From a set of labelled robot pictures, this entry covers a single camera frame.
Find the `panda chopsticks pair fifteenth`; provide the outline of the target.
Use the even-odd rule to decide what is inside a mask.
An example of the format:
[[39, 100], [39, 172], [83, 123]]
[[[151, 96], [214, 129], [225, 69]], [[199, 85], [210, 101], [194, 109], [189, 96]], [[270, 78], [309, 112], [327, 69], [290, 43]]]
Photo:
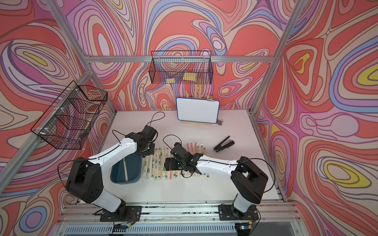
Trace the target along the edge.
[[162, 148], [158, 149], [158, 178], [162, 177]]

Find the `panda chopsticks pair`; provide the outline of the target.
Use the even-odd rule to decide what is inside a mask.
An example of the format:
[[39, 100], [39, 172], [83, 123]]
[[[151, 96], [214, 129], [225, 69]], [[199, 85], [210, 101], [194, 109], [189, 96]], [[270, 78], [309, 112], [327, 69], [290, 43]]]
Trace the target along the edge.
[[166, 172], [166, 168], [165, 168], [165, 159], [166, 159], [165, 148], [163, 148], [162, 149], [161, 164], [162, 164], [162, 177], [164, 179], [167, 178], [167, 172]]

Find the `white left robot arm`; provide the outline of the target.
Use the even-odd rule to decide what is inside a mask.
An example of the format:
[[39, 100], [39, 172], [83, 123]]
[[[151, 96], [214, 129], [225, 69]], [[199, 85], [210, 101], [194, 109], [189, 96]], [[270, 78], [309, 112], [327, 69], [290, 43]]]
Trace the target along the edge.
[[126, 202], [105, 189], [107, 171], [121, 177], [120, 184], [135, 183], [141, 177], [142, 159], [154, 153], [158, 132], [146, 125], [141, 132], [131, 132], [117, 144], [90, 158], [74, 160], [66, 183], [66, 190], [88, 204], [102, 209], [102, 222], [139, 220], [139, 206]]

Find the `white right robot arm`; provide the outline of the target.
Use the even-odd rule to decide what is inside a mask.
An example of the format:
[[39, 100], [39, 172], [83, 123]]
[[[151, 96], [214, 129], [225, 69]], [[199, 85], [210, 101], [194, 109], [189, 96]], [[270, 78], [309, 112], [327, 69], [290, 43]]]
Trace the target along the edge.
[[232, 181], [238, 193], [231, 205], [218, 205], [221, 221], [259, 220], [256, 205], [260, 204], [269, 177], [253, 163], [252, 158], [221, 160], [202, 153], [191, 154], [181, 143], [175, 143], [171, 157], [164, 162], [167, 171], [189, 172], [190, 174], [213, 174]]

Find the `teal plastic storage box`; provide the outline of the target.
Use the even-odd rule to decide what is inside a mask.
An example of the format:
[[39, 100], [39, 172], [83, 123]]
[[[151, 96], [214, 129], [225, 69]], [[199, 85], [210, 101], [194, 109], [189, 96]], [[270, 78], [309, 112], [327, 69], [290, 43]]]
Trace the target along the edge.
[[125, 182], [123, 159], [116, 163], [111, 170], [110, 179], [115, 184], [131, 184], [139, 181], [142, 170], [142, 156], [135, 153], [125, 157], [128, 171], [128, 182]]

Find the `black stapler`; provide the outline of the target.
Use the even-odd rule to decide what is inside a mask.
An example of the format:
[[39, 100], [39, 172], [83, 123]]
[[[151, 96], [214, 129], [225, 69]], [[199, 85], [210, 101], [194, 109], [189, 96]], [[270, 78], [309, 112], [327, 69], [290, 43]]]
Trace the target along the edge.
[[215, 152], [223, 151], [227, 148], [230, 148], [231, 146], [235, 145], [235, 142], [233, 140], [230, 140], [230, 136], [227, 136], [225, 139], [223, 139], [220, 143], [218, 143], [213, 150]]

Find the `aluminium frame post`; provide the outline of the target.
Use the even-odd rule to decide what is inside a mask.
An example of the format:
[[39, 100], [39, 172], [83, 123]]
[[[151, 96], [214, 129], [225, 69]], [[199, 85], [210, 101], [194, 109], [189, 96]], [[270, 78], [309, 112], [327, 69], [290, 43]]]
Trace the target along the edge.
[[98, 76], [93, 71], [90, 62], [87, 60], [87, 55], [82, 50], [76, 36], [74, 35], [73, 30], [71, 29], [69, 25], [68, 20], [66, 19], [66, 16], [64, 15], [61, 8], [59, 7], [58, 2], [45, 1], [45, 3], [48, 6], [51, 14], [55, 18], [64, 36], [67, 38], [68, 42], [73, 48], [73, 51], [75, 52], [77, 58], [79, 59], [81, 65], [83, 66], [85, 70], [85, 74], [77, 81], [77, 84], [85, 84], [89, 79], [91, 79], [94, 86], [102, 90], [105, 90]]

